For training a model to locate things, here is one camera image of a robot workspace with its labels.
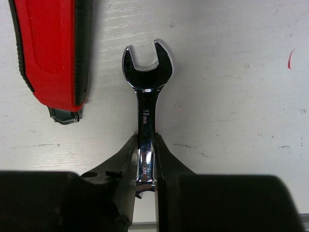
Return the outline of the silver wrench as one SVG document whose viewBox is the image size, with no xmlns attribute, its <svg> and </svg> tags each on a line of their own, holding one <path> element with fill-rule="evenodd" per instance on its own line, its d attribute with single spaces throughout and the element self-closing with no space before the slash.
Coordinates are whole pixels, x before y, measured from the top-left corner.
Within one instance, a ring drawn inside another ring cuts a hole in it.
<svg viewBox="0 0 309 232">
<path fill-rule="evenodd" d="M 128 46 L 123 54 L 122 70 L 128 84 L 133 88 L 138 103 L 138 173 L 136 197 L 141 199 L 145 191 L 154 192 L 154 146 L 155 117 L 158 96 L 173 75 L 172 58 L 163 43 L 154 40 L 158 63 L 153 67 L 138 69 Z"/>
</svg>

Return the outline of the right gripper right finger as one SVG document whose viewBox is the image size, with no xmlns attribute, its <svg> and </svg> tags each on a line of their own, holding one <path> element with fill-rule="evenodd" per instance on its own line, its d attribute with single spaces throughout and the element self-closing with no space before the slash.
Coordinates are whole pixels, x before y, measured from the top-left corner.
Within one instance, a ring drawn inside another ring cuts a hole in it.
<svg viewBox="0 0 309 232">
<path fill-rule="evenodd" d="M 273 175 L 196 174 L 154 141 L 160 232 L 302 232 L 286 185 Z"/>
</svg>

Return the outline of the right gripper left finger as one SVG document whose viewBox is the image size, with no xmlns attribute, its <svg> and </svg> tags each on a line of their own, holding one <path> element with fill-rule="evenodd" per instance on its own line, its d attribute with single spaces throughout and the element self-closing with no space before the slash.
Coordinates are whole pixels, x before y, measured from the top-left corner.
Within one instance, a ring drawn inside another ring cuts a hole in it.
<svg viewBox="0 0 309 232">
<path fill-rule="evenodd" d="M 137 137 L 82 175 L 1 171 L 3 232 L 126 232 L 132 224 Z"/>
</svg>

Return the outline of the red utility knife centre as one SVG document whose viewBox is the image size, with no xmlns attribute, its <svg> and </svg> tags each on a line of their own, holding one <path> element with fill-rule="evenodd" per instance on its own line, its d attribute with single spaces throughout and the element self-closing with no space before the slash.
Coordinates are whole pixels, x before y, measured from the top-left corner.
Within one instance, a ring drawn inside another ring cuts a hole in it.
<svg viewBox="0 0 309 232">
<path fill-rule="evenodd" d="M 18 66 L 57 123 L 78 122 L 87 91 L 93 3 L 11 0 Z"/>
</svg>

